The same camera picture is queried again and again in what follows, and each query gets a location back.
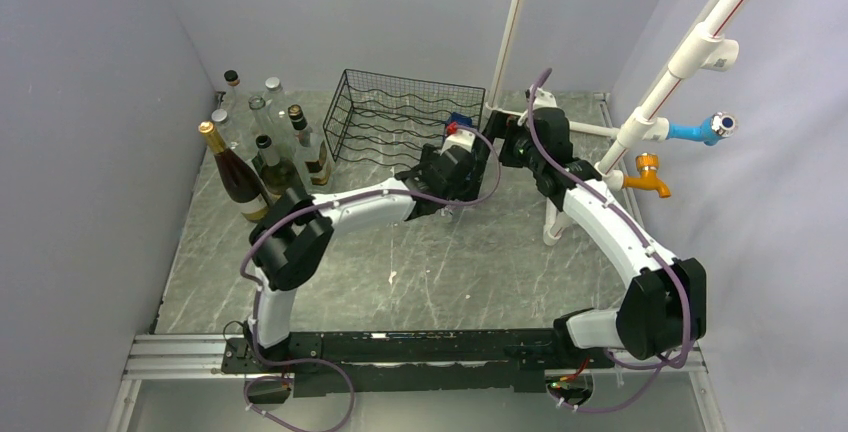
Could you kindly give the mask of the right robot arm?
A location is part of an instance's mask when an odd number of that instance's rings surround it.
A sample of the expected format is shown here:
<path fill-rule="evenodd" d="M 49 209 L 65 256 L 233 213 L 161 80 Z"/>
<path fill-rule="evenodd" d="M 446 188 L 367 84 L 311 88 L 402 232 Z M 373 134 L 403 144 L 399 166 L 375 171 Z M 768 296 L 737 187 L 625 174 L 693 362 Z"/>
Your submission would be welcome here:
<path fill-rule="evenodd" d="M 483 134 L 499 138 L 499 162 L 526 168 L 559 217 L 573 220 L 610 260 L 626 288 L 621 304 L 555 320 L 551 353 L 574 367 L 590 351 L 618 349 L 639 360 L 682 366 L 707 330 L 707 274 L 695 258 L 662 246 L 615 199 L 597 170 L 577 158 L 562 110 L 543 107 L 526 122 L 492 111 Z"/>

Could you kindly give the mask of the dark wine bottle gold cap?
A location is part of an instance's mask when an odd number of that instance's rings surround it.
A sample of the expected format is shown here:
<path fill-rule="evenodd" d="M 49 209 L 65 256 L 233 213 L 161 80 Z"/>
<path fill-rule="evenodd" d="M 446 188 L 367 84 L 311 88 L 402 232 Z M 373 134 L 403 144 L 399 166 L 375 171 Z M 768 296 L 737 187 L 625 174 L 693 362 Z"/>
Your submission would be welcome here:
<path fill-rule="evenodd" d="M 213 154 L 220 179 L 230 199 L 246 220 L 259 222 L 268 213 L 270 205 L 258 175 L 227 145 L 213 122 L 201 122 L 198 132 Z"/>

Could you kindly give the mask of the clear bottle silver cap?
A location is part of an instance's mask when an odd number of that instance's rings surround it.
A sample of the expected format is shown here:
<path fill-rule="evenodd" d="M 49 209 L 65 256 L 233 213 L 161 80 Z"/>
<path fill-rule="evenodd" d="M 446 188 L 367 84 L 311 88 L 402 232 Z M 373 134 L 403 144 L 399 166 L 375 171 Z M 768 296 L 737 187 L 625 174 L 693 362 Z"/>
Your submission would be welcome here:
<path fill-rule="evenodd" d="M 288 102 L 281 80 L 272 76 L 266 79 L 266 112 L 265 115 L 272 125 L 283 124 L 287 120 Z"/>

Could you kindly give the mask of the bottle black gold cap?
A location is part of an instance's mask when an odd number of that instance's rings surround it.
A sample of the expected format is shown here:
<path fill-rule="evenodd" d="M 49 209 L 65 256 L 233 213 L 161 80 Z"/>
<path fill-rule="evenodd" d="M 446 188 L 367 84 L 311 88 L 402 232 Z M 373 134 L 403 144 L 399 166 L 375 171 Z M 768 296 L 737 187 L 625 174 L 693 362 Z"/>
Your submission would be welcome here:
<path fill-rule="evenodd" d="M 303 167 L 304 185 L 311 191 L 326 193 L 331 189 L 334 162 L 324 136 L 309 125 L 300 105 L 287 109 L 296 139 L 296 156 Z"/>

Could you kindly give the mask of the clear bottle blue medallion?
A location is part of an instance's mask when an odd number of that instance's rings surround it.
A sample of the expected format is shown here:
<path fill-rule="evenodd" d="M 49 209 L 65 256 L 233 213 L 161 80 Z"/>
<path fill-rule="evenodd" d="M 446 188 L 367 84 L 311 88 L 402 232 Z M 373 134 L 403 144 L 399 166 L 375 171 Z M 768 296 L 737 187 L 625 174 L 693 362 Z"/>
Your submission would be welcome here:
<path fill-rule="evenodd" d="M 230 113 L 234 125 L 240 131 L 251 133 L 254 128 L 254 118 L 249 108 L 250 94 L 241 85 L 241 77 L 236 70 L 226 70 L 223 77 L 228 86 L 225 94 L 225 109 Z"/>

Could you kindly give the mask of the clear bottle dark neck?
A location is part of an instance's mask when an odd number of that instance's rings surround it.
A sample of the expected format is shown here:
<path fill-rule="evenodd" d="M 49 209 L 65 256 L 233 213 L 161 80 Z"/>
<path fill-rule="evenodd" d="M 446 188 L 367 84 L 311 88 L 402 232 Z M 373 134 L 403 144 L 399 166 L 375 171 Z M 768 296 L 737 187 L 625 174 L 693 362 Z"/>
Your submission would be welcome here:
<path fill-rule="evenodd" d="M 244 161 L 250 161 L 254 155 L 248 133 L 238 121 L 225 109 L 218 108 L 210 116 L 226 145 Z"/>

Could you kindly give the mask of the blue tinted clear bottle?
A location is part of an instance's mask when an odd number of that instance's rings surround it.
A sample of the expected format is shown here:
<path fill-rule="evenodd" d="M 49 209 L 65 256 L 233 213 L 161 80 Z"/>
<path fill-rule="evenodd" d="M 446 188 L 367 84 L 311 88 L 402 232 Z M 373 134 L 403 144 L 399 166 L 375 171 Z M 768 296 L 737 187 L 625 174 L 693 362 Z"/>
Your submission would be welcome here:
<path fill-rule="evenodd" d="M 272 144 L 281 155 L 289 158 L 294 156 L 288 135 L 283 129 L 282 123 L 272 117 L 272 107 L 268 100 L 261 95 L 252 95 L 248 99 L 249 109 L 252 111 L 255 121 L 261 131 L 268 135 Z"/>

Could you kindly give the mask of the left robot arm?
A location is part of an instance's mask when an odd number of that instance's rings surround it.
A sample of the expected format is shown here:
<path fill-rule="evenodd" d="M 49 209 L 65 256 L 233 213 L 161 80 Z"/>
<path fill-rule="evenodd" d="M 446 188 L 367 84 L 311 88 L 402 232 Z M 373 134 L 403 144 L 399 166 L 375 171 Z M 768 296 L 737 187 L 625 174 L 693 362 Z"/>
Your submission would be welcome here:
<path fill-rule="evenodd" d="M 332 239 L 479 203 L 490 150 L 477 139 L 471 146 L 448 146 L 370 187 L 329 195 L 286 193 L 251 232 L 240 270 L 256 285 L 245 324 L 248 359 L 264 372 L 285 363 L 297 289 L 316 273 Z"/>

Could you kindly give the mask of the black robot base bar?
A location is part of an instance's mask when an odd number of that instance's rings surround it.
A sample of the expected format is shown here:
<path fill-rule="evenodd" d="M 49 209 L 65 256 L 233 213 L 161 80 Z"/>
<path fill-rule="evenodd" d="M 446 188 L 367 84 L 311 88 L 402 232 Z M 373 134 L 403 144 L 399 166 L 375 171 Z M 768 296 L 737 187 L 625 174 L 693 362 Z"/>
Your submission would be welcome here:
<path fill-rule="evenodd" d="M 260 361 L 226 340 L 226 375 L 284 374 L 296 398 L 330 393 L 510 389 L 540 393 L 559 375 L 612 368 L 600 348 L 578 349 L 550 328 L 294 332 Z"/>

